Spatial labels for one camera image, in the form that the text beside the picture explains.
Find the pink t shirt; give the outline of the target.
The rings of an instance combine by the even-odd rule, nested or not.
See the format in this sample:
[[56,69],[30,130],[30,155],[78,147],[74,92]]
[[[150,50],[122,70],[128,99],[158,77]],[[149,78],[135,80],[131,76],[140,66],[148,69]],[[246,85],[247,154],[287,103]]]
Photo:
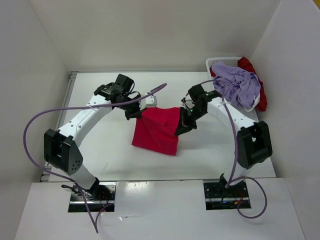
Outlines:
[[150,107],[136,120],[132,145],[157,153],[175,156],[179,137],[175,135],[180,108]]

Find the lavender t shirt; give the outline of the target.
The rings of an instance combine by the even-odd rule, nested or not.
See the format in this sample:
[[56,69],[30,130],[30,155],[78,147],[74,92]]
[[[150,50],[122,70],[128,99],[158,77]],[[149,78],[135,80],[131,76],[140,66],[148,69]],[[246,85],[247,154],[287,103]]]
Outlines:
[[261,84],[255,73],[227,66],[222,61],[212,65],[211,69],[215,73],[213,87],[226,101],[248,112],[256,107],[260,101]]

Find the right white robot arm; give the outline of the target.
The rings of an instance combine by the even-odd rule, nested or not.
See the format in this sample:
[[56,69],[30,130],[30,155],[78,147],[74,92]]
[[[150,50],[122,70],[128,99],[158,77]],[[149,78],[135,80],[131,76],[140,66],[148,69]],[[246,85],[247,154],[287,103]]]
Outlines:
[[180,108],[176,136],[197,129],[197,120],[209,114],[232,130],[234,138],[234,160],[232,168],[219,178],[219,191],[229,197],[256,164],[263,163],[273,154],[270,131],[264,121],[255,121],[227,103],[216,90],[205,91],[201,84],[192,86],[187,95],[193,107]]

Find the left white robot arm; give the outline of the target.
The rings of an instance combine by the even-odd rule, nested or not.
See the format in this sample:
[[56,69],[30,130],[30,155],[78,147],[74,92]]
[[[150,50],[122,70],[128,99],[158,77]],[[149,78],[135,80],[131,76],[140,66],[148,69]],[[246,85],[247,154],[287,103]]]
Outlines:
[[88,200],[96,199],[102,189],[97,177],[92,175],[83,163],[79,147],[90,130],[117,104],[125,112],[127,119],[139,118],[143,110],[140,103],[131,103],[133,79],[119,74],[115,82],[99,86],[88,101],[86,108],[78,112],[68,123],[57,130],[48,129],[44,134],[44,159],[53,167],[63,171],[76,181],[77,191],[81,190]]

